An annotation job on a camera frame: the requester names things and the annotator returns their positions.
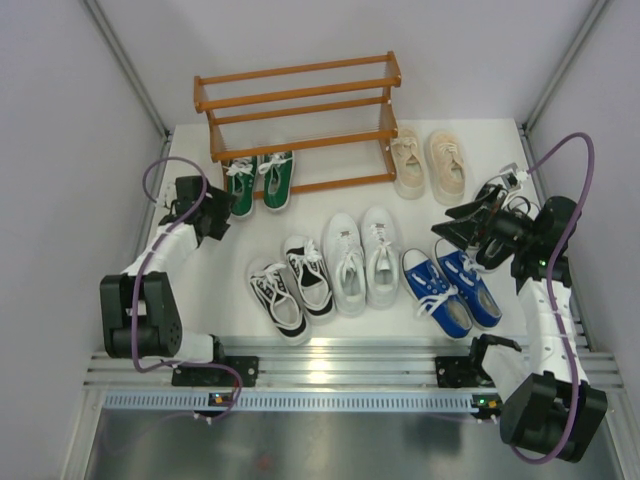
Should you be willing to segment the green sneaker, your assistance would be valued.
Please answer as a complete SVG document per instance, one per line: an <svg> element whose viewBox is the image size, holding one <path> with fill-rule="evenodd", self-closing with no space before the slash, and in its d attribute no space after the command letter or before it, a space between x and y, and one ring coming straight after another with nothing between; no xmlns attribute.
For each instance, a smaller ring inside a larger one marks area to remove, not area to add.
<svg viewBox="0 0 640 480"><path fill-rule="evenodd" d="M263 200L272 211L284 209L290 199L295 156L293 151L266 154L258 167L263 176Z"/></svg>
<svg viewBox="0 0 640 480"><path fill-rule="evenodd" d="M257 156L234 159L225 168L226 190L234 197L231 212L238 219L248 217L253 211L257 171Z"/></svg>

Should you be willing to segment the black white sneaker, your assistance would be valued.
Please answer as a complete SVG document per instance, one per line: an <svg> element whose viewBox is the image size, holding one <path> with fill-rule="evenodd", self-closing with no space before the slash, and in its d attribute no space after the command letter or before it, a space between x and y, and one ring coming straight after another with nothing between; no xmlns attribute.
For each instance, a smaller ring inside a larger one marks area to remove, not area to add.
<svg viewBox="0 0 640 480"><path fill-rule="evenodd" d="M336 312L326 263L315 241L293 235L284 242L284 257L311 323L326 324Z"/></svg>
<svg viewBox="0 0 640 480"><path fill-rule="evenodd" d="M249 289L278 334L289 345L305 343L310 325L285 279L287 266L270 258L257 258L248 266Z"/></svg>

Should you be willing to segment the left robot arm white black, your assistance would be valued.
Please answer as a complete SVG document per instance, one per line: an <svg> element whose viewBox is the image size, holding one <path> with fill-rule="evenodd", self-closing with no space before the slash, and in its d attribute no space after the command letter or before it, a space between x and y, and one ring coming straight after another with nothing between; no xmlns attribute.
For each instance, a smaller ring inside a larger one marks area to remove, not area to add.
<svg viewBox="0 0 640 480"><path fill-rule="evenodd" d="M215 386L228 372L221 341L184 327L171 281L205 239L223 238L234 198L198 175L179 177L175 188L149 246L121 273L100 282L104 347L141 373L185 364Z"/></svg>

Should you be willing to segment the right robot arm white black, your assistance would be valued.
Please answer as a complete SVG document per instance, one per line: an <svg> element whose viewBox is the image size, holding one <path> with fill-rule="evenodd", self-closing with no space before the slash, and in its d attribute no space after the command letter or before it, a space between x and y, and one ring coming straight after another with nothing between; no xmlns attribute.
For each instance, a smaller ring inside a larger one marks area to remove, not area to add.
<svg viewBox="0 0 640 480"><path fill-rule="evenodd" d="M564 254L581 215L581 204L553 196L535 218L504 209L505 196L492 190L447 210L448 221L432 226L460 250L474 247L480 265L495 268L510 260L516 295L525 314L528 371L498 354L513 352L513 341L482 335L467 361L476 384L492 383L502 399L501 440L530 462L582 459L604 419L603 391L590 386L576 354L569 308L572 280Z"/></svg>

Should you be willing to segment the black canvas sneaker lower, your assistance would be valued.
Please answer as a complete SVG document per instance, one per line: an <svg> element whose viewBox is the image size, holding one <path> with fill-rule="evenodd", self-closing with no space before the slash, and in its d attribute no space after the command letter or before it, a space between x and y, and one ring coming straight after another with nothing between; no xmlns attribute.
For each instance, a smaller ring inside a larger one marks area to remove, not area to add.
<svg viewBox="0 0 640 480"><path fill-rule="evenodd" d="M522 242L519 242L515 246L501 245L497 241L491 241L488 245L475 249L475 261L483 266L486 270L495 270L504 261L506 261L511 255L525 244L528 237L524 238Z"/></svg>

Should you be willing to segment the black canvas sneaker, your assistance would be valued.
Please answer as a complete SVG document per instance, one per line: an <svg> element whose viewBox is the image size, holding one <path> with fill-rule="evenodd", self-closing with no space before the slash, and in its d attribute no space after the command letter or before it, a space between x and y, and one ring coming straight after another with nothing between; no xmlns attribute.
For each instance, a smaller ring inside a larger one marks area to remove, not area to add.
<svg viewBox="0 0 640 480"><path fill-rule="evenodd" d="M511 255L525 244L528 237L524 238L522 242L519 242L515 246L501 245L497 241L491 241L488 245L475 249L475 261L483 266L486 270L495 270L504 261L506 261Z"/></svg>
<svg viewBox="0 0 640 480"><path fill-rule="evenodd" d="M512 190L502 180L488 181L476 192L474 201L493 199L499 207L503 207L512 194Z"/></svg>

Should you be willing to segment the black canvas sneaker upper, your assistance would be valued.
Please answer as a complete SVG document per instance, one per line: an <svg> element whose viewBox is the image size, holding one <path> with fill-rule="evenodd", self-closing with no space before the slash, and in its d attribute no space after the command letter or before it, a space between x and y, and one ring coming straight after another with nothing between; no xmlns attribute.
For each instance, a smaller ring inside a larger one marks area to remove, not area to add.
<svg viewBox="0 0 640 480"><path fill-rule="evenodd" d="M476 192L474 201L493 199L499 207L503 207L512 194L512 190L502 180L488 181Z"/></svg>

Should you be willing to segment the blue sneaker right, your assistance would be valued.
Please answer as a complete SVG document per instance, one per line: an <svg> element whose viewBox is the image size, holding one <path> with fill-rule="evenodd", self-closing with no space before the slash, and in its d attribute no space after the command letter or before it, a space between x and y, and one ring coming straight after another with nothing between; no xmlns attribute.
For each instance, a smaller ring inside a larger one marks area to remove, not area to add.
<svg viewBox="0 0 640 480"><path fill-rule="evenodd" d="M437 265L447 280L457 287L475 323L481 329L496 327L502 319L502 310L483 279L484 268L445 239L435 242L434 254Z"/></svg>

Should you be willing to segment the blue sneaker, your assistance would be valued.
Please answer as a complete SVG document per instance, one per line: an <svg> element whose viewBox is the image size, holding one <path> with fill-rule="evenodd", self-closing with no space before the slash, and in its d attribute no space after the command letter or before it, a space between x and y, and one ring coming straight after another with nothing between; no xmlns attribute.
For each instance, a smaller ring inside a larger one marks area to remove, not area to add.
<svg viewBox="0 0 640 480"><path fill-rule="evenodd" d="M412 248L401 256L402 278L410 296L417 302L416 314L431 317L453 339L466 337L472 320L458 288L440 273L423 251Z"/></svg>
<svg viewBox="0 0 640 480"><path fill-rule="evenodd" d="M447 280L457 287L475 323L481 329L496 327L502 319L502 310L483 279L484 268L445 239L435 242L434 254L437 265Z"/></svg>

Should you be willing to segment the beige sneaker left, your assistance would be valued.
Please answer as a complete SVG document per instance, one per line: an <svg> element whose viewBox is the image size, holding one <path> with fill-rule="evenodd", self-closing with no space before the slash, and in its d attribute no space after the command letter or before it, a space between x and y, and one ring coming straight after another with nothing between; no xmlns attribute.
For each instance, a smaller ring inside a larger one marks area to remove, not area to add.
<svg viewBox="0 0 640 480"><path fill-rule="evenodd" d="M407 200L420 198L426 187L426 162L415 131L400 127L398 136L391 140L390 152L396 169L396 192Z"/></svg>

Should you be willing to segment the beige sneaker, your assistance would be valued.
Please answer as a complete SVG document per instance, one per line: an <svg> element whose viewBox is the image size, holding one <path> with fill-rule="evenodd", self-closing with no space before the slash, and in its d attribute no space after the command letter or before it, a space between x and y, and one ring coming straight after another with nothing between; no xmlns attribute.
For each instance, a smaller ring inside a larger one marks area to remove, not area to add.
<svg viewBox="0 0 640 480"><path fill-rule="evenodd" d="M460 204L466 190L466 164L456 135L448 130L432 132L426 160L435 199L445 206Z"/></svg>
<svg viewBox="0 0 640 480"><path fill-rule="evenodd" d="M396 192L407 200L420 198L426 187L426 162L415 131L400 127L398 136L391 140L390 152L396 169Z"/></svg>

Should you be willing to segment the beige sneaker right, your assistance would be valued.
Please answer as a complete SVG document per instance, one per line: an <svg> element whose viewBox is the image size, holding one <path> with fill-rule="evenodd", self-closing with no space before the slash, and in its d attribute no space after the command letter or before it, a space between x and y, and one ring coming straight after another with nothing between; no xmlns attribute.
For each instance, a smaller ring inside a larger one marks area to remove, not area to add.
<svg viewBox="0 0 640 480"><path fill-rule="evenodd" d="M448 130L432 132L426 160L435 199L445 206L460 204L466 190L466 164L456 135Z"/></svg>

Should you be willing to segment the blue sneaker left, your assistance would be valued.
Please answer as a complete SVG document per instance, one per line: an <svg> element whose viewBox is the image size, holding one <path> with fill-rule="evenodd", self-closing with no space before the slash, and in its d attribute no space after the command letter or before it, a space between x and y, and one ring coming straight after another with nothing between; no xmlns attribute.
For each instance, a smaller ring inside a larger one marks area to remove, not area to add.
<svg viewBox="0 0 640 480"><path fill-rule="evenodd" d="M440 273L423 251L412 248L401 256L402 278L410 296L417 302L416 314L431 317L453 339L466 337L472 320L458 288Z"/></svg>

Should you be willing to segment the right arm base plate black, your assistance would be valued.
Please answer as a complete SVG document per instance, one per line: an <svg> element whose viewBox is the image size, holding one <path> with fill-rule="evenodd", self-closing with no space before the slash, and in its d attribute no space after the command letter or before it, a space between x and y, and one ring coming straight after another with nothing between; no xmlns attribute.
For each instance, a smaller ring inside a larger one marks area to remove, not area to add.
<svg viewBox="0 0 640 480"><path fill-rule="evenodd" d="M437 385L440 388L493 388L493 380L475 357L437 356L435 358Z"/></svg>

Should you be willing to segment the aluminium mounting rail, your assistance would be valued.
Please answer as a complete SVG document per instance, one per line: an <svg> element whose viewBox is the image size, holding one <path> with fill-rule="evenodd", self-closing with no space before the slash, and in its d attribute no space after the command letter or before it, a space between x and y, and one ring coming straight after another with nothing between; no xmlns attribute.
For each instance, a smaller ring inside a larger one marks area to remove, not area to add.
<svg viewBox="0 0 640 480"><path fill-rule="evenodd" d="M592 352L585 342L584 336L579 336L578 355L591 385L605 391L622 390L624 382L614 355ZM378 345L364 340L312 339L303 346L228 344L224 348L231 356L257 356L254 388L273 390L435 389L436 357L469 353L464 343L428 345L427 340L419 339ZM171 386L171 378L167 368L141 374L130 360L95 352L83 386L156 389Z"/></svg>

